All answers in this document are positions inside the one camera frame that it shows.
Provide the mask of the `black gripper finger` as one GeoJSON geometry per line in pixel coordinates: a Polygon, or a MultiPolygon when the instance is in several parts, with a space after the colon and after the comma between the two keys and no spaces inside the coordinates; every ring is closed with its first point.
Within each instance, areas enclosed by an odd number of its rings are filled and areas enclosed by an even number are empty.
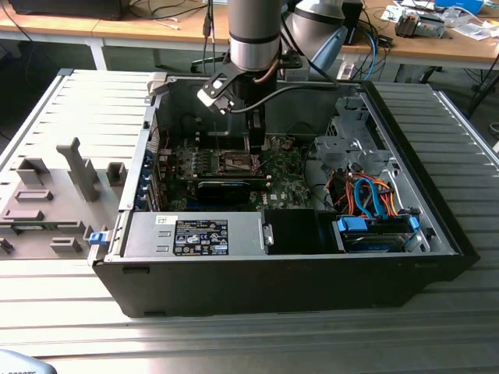
{"type": "Polygon", "coordinates": [[[267,131],[265,108],[257,108],[248,114],[248,130],[250,153],[261,153],[267,131]]]}

